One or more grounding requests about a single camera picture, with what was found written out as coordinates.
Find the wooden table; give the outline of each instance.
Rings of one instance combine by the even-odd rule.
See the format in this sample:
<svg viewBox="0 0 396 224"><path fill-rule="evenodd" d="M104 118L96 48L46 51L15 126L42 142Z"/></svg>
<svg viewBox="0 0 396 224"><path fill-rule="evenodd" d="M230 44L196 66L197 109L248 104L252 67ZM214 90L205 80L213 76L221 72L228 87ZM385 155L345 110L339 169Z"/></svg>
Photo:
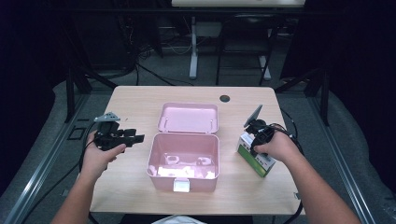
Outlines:
<svg viewBox="0 0 396 224"><path fill-rule="evenodd" d="M230 96L228 103L221 95ZM154 188L148 160L157 124L167 102L214 104L219 108L220 170L214 192L169 192ZM269 175L259 177L236 152L243 125L258 105L259 119L284 125L275 93L270 88L246 87L117 87L105 112L121 118L120 129L137 129L145 141L127 148L99 178L93 212L179 215L286 215L300 201L286 166L278 161Z"/></svg>

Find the cardboard box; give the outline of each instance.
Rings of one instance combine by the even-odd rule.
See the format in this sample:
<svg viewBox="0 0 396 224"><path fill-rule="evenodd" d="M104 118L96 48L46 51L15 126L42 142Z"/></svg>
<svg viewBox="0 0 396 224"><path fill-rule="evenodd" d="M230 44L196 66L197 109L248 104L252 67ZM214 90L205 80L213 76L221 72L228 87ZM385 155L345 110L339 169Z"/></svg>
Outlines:
<svg viewBox="0 0 396 224"><path fill-rule="evenodd" d="M253 137L249 133L243 133L239 137L236 150L238 153L250 164L256 173L265 177L275 165L276 160L264 154L257 154L255 157L250 153L250 145L253 142Z"/></svg>

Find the hand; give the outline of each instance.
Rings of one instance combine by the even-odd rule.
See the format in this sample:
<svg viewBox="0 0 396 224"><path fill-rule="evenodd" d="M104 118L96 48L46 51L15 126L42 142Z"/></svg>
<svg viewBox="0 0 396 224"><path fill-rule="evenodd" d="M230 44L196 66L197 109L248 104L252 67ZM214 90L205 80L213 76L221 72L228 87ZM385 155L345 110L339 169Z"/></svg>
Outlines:
<svg viewBox="0 0 396 224"><path fill-rule="evenodd" d="M300 155L297 146L282 132L275 131L271 141L267 144L255 146L258 153L267 153L276 160L285 162L288 158Z"/></svg>
<svg viewBox="0 0 396 224"><path fill-rule="evenodd" d="M96 132L92 132L88 136L87 144L89 145L85 150L84 161L80 173L80 176L88 177L91 181L96 181L107 168L108 163L114 161L126 148L125 144L121 144L108 151L102 151L93 142L95 133Z"/></svg>

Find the pink plastic box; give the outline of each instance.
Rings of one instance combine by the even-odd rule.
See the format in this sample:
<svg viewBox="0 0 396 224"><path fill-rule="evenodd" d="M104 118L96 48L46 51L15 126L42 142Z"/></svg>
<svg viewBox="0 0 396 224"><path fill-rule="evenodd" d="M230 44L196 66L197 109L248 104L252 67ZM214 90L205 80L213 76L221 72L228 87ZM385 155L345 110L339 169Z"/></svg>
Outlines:
<svg viewBox="0 0 396 224"><path fill-rule="evenodd" d="M148 159L156 189L213 191L219 176L219 129L216 105L167 103Z"/></svg>

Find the black curtain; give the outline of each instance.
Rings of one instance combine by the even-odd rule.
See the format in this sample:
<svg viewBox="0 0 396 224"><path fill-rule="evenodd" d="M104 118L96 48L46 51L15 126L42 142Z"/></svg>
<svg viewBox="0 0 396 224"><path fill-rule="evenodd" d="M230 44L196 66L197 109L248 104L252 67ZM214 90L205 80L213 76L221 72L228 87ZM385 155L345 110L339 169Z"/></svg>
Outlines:
<svg viewBox="0 0 396 224"><path fill-rule="evenodd" d="M359 123L370 162L384 184L396 192L396 3L306 0L305 11L343 10L339 19L301 19L281 78L324 67L330 90Z"/></svg>
<svg viewBox="0 0 396 224"><path fill-rule="evenodd" d="M3 125L0 193L18 172L52 109L52 87L64 78L30 3L0 3Z"/></svg>

